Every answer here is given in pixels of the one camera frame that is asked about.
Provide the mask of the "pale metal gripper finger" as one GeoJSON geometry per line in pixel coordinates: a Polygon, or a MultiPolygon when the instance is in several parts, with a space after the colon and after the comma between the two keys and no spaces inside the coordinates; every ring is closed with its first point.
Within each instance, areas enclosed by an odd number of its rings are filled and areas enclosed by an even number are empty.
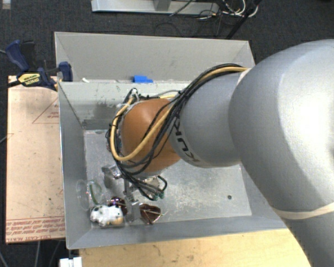
{"type": "Polygon", "coordinates": [[[101,168],[104,174],[104,185],[106,188],[112,188],[114,181],[121,178],[121,171],[116,164],[105,165],[101,168]]]}
{"type": "Polygon", "coordinates": [[[126,208],[127,208],[126,220],[129,223],[132,223],[132,222],[141,218],[140,202],[139,201],[137,201],[137,200],[127,201],[126,208]]]}

